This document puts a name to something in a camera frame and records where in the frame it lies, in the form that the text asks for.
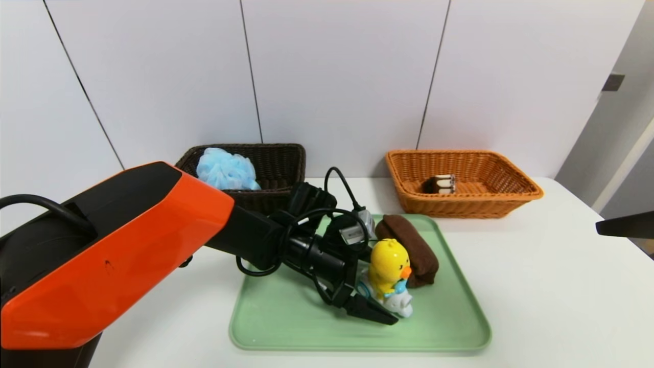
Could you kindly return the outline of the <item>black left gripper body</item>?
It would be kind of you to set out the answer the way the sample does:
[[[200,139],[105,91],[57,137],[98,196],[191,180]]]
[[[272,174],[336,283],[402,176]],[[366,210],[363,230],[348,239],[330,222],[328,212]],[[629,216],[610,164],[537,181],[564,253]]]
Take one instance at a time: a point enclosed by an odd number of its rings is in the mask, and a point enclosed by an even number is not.
[[[346,308],[353,298],[358,261],[367,249],[365,239],[346,244],[320,235],[292,236],[288,240],[288,267],[309,278],[327,305]]]

